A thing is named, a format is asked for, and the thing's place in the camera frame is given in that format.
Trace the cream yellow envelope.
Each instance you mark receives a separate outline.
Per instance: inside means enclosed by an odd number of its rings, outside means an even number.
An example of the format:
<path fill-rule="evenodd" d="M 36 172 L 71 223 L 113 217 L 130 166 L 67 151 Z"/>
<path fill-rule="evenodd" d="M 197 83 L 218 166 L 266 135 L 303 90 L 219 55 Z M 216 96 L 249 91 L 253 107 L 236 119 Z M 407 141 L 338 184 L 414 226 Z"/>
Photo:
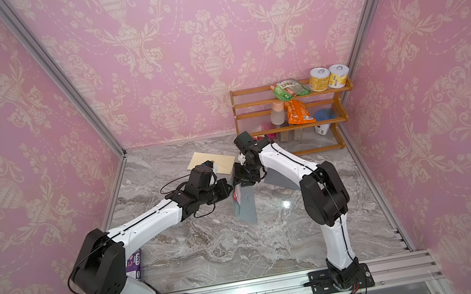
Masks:
<path fill-rule="evenodd" d="M 229 175 L 232 173 L 233 165 L 236 162 L 234 156 L 229 155 L 218 155 L 210 153 L 197 153 L 195 152 L 190 160 L 189 165 L 187 166 L 188 170 L 191 170 L 195 166 L 202 165 L 206 162 L 212 162 L 214 164 L 213 168 L 216 174 Z"/>

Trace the teal green envelope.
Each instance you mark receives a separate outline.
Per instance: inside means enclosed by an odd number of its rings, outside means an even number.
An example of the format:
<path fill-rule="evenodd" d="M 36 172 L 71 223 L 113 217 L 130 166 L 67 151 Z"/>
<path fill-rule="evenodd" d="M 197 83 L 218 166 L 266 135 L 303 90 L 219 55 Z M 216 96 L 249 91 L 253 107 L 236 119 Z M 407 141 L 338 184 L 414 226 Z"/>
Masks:
<path fill-rule="evenodd" d="M 230 180 L 230 185 L 233 185 L 233 175 L 231 176 Z M 241 190 L 241 204 L 237 204 L 233 200 L 233 209 L 234 209 L 234 215 L 238 218 L 241 219 L 247 223 L 251 223 L 254 225 L 257 225 L 257 216 L 256 216 L 256 205 L 255 205 L 255 199 L 254 199 L 254 190 L 253 186 L 247 186 L 247 187 L 242 187 L 240 188 Z"/>

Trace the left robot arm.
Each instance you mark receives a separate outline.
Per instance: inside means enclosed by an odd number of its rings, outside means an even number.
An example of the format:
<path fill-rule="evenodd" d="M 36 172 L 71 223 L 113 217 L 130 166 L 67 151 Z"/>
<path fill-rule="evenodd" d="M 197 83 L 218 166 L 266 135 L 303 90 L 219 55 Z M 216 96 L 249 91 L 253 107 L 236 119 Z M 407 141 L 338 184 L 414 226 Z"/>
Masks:
<path fill-rule="evenodd" d="M 226 179 L 217 178 L 216 171 L 214 162 L 205 161 L 146 213 L 108 232 L 89 232 L 68 283 L 75 284 L 83 294 L 162 294 L 126 274 L 128 259 L 168 228 L 195 216 L 200 207 L 214 207 L 227 199 L 232 186 Z"/>

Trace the red bordered pink card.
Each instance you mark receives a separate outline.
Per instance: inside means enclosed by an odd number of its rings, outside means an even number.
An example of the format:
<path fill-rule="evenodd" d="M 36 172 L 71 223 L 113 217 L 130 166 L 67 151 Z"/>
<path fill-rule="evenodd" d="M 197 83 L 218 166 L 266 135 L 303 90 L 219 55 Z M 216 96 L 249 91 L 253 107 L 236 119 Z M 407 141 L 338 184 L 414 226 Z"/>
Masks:
<path fill-rule="evenodd" d="M 240 190 L 241 186 L 240 185 L 236 185 L 233 189 L 233 200 L 237 203 L 237 204 L 241 204 L 241 190 Z"/>

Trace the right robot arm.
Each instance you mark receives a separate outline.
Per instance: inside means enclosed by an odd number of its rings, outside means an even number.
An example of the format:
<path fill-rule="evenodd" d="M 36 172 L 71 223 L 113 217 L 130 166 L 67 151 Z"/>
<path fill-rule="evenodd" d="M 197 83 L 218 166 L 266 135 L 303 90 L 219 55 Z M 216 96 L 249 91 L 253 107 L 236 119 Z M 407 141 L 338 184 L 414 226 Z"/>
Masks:
<path fill-rule="evenodd" d="M 235 215 L 257 223 L 253 187 L 261 182 L 299 190 L 309 217 L 320 225 L 327 247 L 327 268 L 336 287 L 358 284 L 363 272 L 347 230 L 349 193 L 331 162 L 307 161 L 269 138 L 254 139 L 248 132 L 238 135 L 239 150 L 231 183 Z"/>

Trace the grey envelope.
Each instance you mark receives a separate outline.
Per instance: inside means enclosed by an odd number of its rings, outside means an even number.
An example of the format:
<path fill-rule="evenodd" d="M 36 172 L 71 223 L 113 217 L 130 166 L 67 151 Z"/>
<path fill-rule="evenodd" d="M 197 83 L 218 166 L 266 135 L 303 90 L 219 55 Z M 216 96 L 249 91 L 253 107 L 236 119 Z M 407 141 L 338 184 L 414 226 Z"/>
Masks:
<path fill-rule="evenodd" d="M 295 191 L 300 191 L 300 179 L 296 173 L 289 173 L 287 171 L 280 172 L 273 168 L 266 169 L 266 176 L 264 182 L 271 186 L 288 188 Z"/>

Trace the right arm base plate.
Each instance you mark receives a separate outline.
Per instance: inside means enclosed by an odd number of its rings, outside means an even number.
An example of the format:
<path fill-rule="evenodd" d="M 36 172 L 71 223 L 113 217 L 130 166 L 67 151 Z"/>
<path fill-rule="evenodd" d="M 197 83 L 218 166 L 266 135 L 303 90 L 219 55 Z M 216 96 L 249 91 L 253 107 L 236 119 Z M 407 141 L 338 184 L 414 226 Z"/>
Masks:
<path fill-rule="evenodd" d="M 316 270 L 308 273 L 308 280 L 303 284 L 310 287 L 312 294 L 333 294 L 354 291 L 355 289 L 375 286 L 374 278 L 367 264 L 353 264 L 343 270 Z"/>

